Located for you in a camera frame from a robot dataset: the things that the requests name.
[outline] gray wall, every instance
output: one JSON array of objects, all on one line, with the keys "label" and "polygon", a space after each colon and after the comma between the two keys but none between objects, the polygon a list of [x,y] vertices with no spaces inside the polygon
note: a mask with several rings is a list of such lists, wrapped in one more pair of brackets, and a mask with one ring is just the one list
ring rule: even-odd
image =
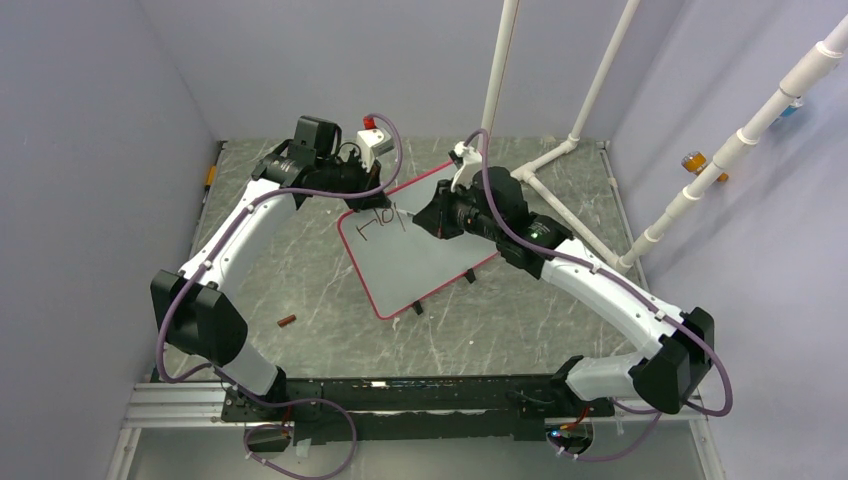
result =
[{"label": "gray wall", "polygon": [[96,479],[215,143],[134,1],[0,7],[0,465]]},{"label": "gray wall", "polygon": [[[141,0],[213,131],[280,137],[299,115],[410,135],[480,125],[502,2]],[[609,138],[683,0],[643,2],[585,136]],[[625,0],[521,2],[495,133],[568,133]]]},{"label": "gray wall", "polygon": [[[636,233],[691,180],[680,158],[715,152],[845,14],[838,1],[687,7],[612,140]],[[848,469],[848,66],[806,101],[644,258],[656,292],[716,318],[736,407],[711,423],[732,479]],[[718,406],[711,377],[708,403]]]}]

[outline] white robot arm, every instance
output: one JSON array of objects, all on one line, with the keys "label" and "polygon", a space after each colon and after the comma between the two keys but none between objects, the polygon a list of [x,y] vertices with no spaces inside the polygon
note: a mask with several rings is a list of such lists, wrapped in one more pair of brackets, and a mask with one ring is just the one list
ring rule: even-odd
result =
[{"label": "white robot arm", "polygon": [[[348,198],[380,185],[377,157],[393,148],[388,132],[366,117],[348,158],[340,157],[341,129],[314,117],[298,120],[295,136],[256,166],[241,200],[200,251],[174,274],[160,271],[151,292],[167,342],[199,355],[219,372],[268,402],[282,401],[285,373],[247,340],[247,324],[230,302],[262,248],[300,208],[309,193],[278,194],[282,188],[343,194],[355,210],[388,207],[386,195]],[[184,298],[175,300],[190,283]],[[172,303],[179,306],[169,316]]]},{"label": "white robot arm", "polygon": [[636,347],[628,355],[573,357],[554,381],[564,382],[577,403],[640,397],[661,412],[680,411],[712,363],[663,319],[670,317],[684,325],[712,348],[712,317],[700,308],[683,312],[615,272],[565,226],[530,212],[518,181],[506,169],[491,167],[493,198],[511,229],[533,245],[576,261],[541,255],[516,243],[493,219],[483,191],[480,154],[460,142],[450,156],[459,168],[457,174],[439,182],[433,200],[413,216],[413,223],[442,239],[467,232],[494,241],[508,263],[574,295]]}]

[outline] whiteboard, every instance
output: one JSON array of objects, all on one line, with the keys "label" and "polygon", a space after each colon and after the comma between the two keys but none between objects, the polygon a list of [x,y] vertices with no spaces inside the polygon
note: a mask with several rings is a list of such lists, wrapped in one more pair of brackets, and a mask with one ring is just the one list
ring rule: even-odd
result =
[{"label": "whiteboard", "polygon": [[440,240],[412,223],[436,183],[455,173],[447,162],[389,191],[392,208],[339,218],[339,235],[377,317],[394,317],[497,254],[490,240],[469,234]]}]

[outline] gray marble floor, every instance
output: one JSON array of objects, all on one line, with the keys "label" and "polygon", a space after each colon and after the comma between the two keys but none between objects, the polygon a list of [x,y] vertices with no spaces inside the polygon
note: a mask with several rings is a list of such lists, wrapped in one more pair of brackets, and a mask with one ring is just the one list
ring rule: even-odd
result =
[{"label": "gray marble floor", "polygon": [[[405,138],[399,181],[444,163],[459,138]],[[494,138],[494,165],[515,168],[559,141]],[[277,140],[225,144],[198,238],[202,245],[235,206],[254,164]],[[608,174],[595,142],[582,142],[539,178],[615,252],[627,246]],[[558,218],[527,187],[536,212]],[[396,376],[546,373],[572,355],[632,351],[612,327],[571,295],[537,281],[500,258],[428,298],[425,312],[379,320],[336,231],[346,211],[338,200],[307,200],[260,255],[234,299],[250,325],[250,341],[290,376]],[[277,320],[296,314],[285,328]],[[176,373],[195,359],[167,353]]]}]

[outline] black mounting base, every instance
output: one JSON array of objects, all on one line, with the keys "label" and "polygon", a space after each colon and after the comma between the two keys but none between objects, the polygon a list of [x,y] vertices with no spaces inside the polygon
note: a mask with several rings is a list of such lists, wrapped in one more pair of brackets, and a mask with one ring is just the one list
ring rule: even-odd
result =
[{"label": "black mounting base", "polygon": [[[325,398],[354,412],[361,440],[511,436],[542,441],[545,419],[575,418],[587,406],[589,417],[614,414],[606,399],[563,400],[550,375],[288,379],[287,386],[292,400]],[[230,391],[221,420],[279,422],[285,411],[254,410]],[[350,438],[346,419],[328,406],[299,405],[290,418],[295,441],[311,438],[321,445]]]},{"label": "black mounting base", "polygon": [[251,452],[284,452],[291,444],[291,438],[279,430],[260,430],[254,432],[247,440]]}]

